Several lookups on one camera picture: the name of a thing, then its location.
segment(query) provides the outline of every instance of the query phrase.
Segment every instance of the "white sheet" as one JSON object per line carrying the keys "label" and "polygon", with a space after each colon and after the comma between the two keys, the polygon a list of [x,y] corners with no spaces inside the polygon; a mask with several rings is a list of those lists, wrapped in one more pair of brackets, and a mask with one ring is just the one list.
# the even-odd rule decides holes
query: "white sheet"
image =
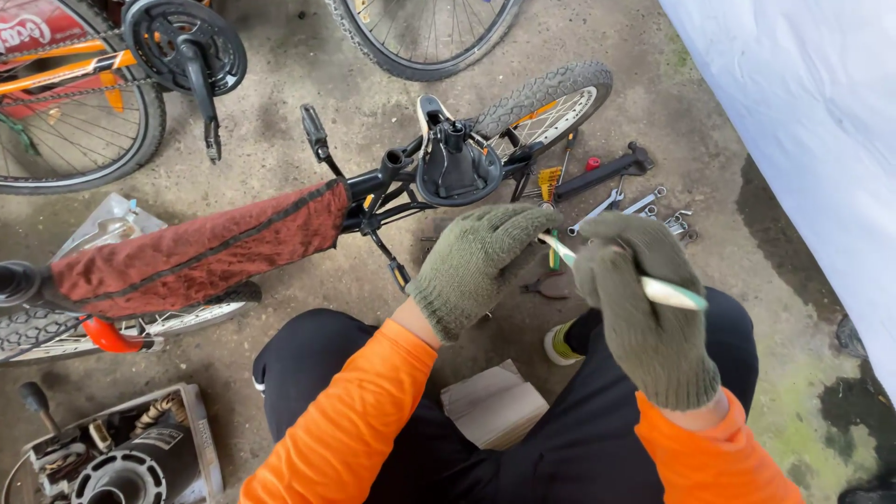
{"label": "white sheet", "polygon": [[896,4],[660,0],[896,393]]}

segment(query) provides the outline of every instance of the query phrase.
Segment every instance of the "concrete floor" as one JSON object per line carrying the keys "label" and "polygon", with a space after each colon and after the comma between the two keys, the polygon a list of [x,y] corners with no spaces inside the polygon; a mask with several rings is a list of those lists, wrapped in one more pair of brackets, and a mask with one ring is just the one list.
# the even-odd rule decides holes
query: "concrete floor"
{"label": "concrete floor", "polygon": [[[327,179],[306,147],[298,112],[303,102],[316,105],[336,160],[354,175],[373,168],[387,147],[417,134],[412,107],[422,92],[438,96],[457,115],[475,115],[528,77],[568,61],[598,59],[612,68],[616,87],[582,128],[570,166],[577,172],[591,155],[611,159],[637,140],[657,168],[626,180],[626,203],[662,185],[669,193],[660,215],[694,210],[689,223],[702,237],[688,248],[689,257],[704,282],[741,300],[755,323],[762,359],[750,418],[756,437],[810,502],[832,502],[846,485],[890,465],[896,446],[892,410],[870,368],[860,368],[833,342],[842,313],[836,296],[656,0],[529,0],[493,53],[450,80],[427,84],[391,78],[368,64],[338,32],[323,3],[228,0],[221,11],[239,30],[250,58],[242,87],[218,102],[224,161],[212,166],[205,160],[197,111],[169,94],[168,135],[142,171],[84,194],[0,196],[0,236],[6,237],[0,259],[49,258],[113,190],[175,223]],[[297,17],[300,11],[306,12],[304,20]],[[541,166],[559,164],[561,151],[550,152]],[[488,201],[503,201],[506,190]],[[576,222],[608,192],[601,187],[564,205],[567,222]],[[407,219],[386,228],[383,239],[416,270],[427,219],[451,214]],[[572,289],[572,279],[566,281]],[[271,449],[262,398],[249,374],[268,338],[306,309],[336,308],[379,323],[402,299],[383,257],[358,236],[258,282],[265,291],[260,307],[177,337],[164,352],[0,369],[0,403],[7,404],[0,409],[0,474],[8,473],[21,445],[43,434],[39,422],[17,405],[18,383],[39,381],[59,420],[69,422],[185,381],[202,388],[223,460],[224,501],[236,502],[240,483]],[[497,306],[492,321],[441,351],[434,382],[447,385],[511,358],[552,400],[574,369],[552,366],[541,336],[584,308],[578,299],[514,293]]]}

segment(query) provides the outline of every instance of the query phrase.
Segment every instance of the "green knit glove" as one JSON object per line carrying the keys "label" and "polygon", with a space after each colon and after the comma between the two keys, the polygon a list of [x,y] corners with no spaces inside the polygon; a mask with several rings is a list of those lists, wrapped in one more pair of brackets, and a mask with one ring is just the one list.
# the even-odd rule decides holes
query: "green knit glove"
{"label": "green knit glove", "polygon": [[575,284],[603,310],[619,367],[659,407],[707,404],[719,391],[719,370],[706,353],[703,313],[651,303],[639,280],[652,276],[706,295],[676,237],[661,222],[618,212],[586,221],[579,232],[594,240],[575,259]]}
{"label": "green knit glove", "polygon": [[532,242],[563,215],[526,204],[482,206],[454,220],[439,237],[407,293],[443,343],[491,309],[546,251]]}

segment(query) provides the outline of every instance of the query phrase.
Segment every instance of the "orange long-sleeve shirt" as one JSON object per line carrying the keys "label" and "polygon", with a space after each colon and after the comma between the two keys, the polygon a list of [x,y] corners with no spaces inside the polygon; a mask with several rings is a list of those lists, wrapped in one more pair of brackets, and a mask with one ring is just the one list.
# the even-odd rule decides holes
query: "orange long-sleeve shirt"
{"label": "orange long-sleeve shirt", "polygon": [[[241,504],[363,502],[417,408],[435,357],[419,338],[386,320],[246,479]],[[656,462],[666,502],[803,502],[746,427],[743,406],[725,394],[726,418],[691,432],[637,393],[641,422],[635,432]]]}

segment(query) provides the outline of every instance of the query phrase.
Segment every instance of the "shoe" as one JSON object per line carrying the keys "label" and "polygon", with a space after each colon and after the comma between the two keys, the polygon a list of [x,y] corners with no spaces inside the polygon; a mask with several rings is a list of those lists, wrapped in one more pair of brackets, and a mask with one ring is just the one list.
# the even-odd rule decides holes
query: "shoe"
{"label": "shoe", "polygon": [[561,326],[554,327],[545,335],[545,353],[558,366],[569,366],[585,358],[584,355],[573,352],[573,349],[564,340],[566,331],[573,325],[573,322],[574,320],[570,320]]}

